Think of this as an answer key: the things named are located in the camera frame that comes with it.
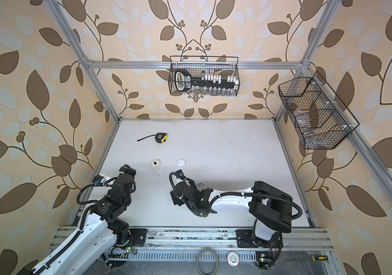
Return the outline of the white round earbud case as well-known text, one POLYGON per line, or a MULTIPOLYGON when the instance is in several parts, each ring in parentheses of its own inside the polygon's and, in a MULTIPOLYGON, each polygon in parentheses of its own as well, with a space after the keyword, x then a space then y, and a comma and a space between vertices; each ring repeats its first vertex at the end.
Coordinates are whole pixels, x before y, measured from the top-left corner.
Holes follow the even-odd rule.
POLYGON ((184 159, 178 159, 176 164, 179 167, 184 167, 186 165, 186 161, 184 159))

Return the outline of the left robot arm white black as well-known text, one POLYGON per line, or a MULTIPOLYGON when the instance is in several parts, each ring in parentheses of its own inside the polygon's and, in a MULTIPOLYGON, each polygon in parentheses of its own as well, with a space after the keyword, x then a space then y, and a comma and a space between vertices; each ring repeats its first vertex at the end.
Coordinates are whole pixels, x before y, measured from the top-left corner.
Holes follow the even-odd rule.
POLYGON ((22 268, 20 275, 81 275, 100 256, 113 247, 129 248, 134 237, 129 224, 119 219, 131 204, 131 194, 136 191, 136 170, 129 165, 120 167, 117 177, 85 186, 110 189, 100 200, 77 201, 88 205, 77 229, 53 252, 33 267, 22 268))

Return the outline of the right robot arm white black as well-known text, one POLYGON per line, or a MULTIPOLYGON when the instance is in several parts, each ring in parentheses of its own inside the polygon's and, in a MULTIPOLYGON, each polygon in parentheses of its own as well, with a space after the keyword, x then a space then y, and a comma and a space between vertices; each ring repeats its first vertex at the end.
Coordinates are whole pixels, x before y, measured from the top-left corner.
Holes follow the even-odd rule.
POLYGON ((236 231, 239 248, 282 247, 282 235, 291 233, 292 221, 303 215, 290 195, 262 181, 240 191, 198 190, 182 170, 171 172, 169 181, 174 205, 185 205, 197 217, 230 211, 251 214, 253 229, 236 231))

